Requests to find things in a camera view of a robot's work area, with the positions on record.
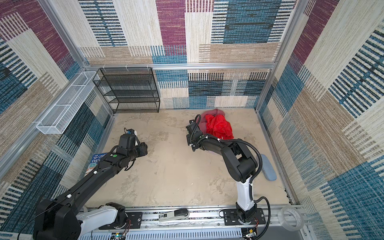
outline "blue foam block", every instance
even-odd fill
[[[265,178],[268,181],[275,181],[277,179],[277,176],[276,176],[275,170],[272,167],[271,162],[266,157],[266,155],[261,154],[261,156],[262,156],[262,160],[263,160],[262,171],[263,171],[263,174],[264,174]]]

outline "white wire mesh basket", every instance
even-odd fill
[[[63,134],[94,87],[95,71],[82,72],[36,126],[43,134]]]

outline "black mounting plate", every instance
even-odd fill
[[[237,216],[236,211],[237,211],[236,209],[224,209],[224,210],[222,210],[222,212],[224,214],[224,224],[226,226],[242,225],[239,222],[239,217]],[[264,216],[263,209],[258,208],[258,209],[256,209],[256,212],[253,215],[253,218],[256,218],[259,221],[259,224],[265,224],[266,223],[265,217],[262,217],[262,214]],[[249,225],[256,225],[256,221],[252,220]]]
[[[141,226],[141,217],[142,217],[142,214],[143,214],[142,212],[126,212],[125,214],[127,215],[127,224],[129,222],[128,219],[131,220],[131,227],[129,229],[138,229],[138,228],[140,228],[140,226]],[[127,227],[127,225],[124,225],[120,229],[122,231],[124,231],[126,227]],[[99,230],[110,230],[110,229],[117,230],[112,225],[104,225],[104,226],[99,227]]]

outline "black wire mesh shelf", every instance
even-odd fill
[[[158,113],[160,97],[152,68],[100,68],[93,83],[114,113]]]

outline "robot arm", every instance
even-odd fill
[[[91,196],[109,179],[137,157],[147,155],[147,145],[140,143],[130,129],[82,180],[53,201],[45,199],[36,209],[33,238],[35,240],[77,240],[97,227],[115,222],[125,223],[125,208],[109,203],[101,209],[77,215]]]
[[[241,139],[226,140],[225,142],[212,135],[204,135],[196,120],[190,120],[186,126],[188,130],[187,143],[195,151],[212,151],[220,154],[225,162],[227,170],[237,185],[237,215],[240,222],[250,222],[256,212],[256,204],[253,200],[252,180],[260,172],[256,171],[258,163],[248,147]]]

